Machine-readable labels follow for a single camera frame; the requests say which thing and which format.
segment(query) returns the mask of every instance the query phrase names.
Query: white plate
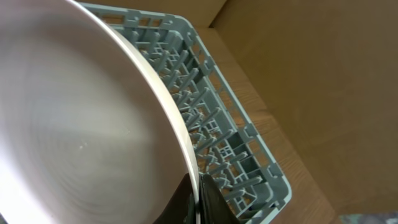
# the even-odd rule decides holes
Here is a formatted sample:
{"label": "white plate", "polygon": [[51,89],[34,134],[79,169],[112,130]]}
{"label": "white plate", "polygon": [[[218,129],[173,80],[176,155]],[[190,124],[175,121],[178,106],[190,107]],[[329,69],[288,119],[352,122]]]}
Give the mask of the white plate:
{"label": "white plate", "polygon": [[73,1],[0,1],[0,213],[152,223],[195,155],[163,83]]}

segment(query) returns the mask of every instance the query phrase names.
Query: black object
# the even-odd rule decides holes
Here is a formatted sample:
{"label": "black object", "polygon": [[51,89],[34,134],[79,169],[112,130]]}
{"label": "black object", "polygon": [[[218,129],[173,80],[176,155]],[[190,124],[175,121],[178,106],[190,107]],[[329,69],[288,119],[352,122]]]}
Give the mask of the black object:
{"label": "black object", "polygon": [[208,174],[200,177],[199,203],[201,224],[239,224],[213,178]]}
{"label": "black object", "polygon": [[200,224],[239,224],[213,178],[208,174],[201,175],[199,184],[199,204],[195,205],[190,178],[185,174],[154,224],[195,224],[196,212],[200,212]]}

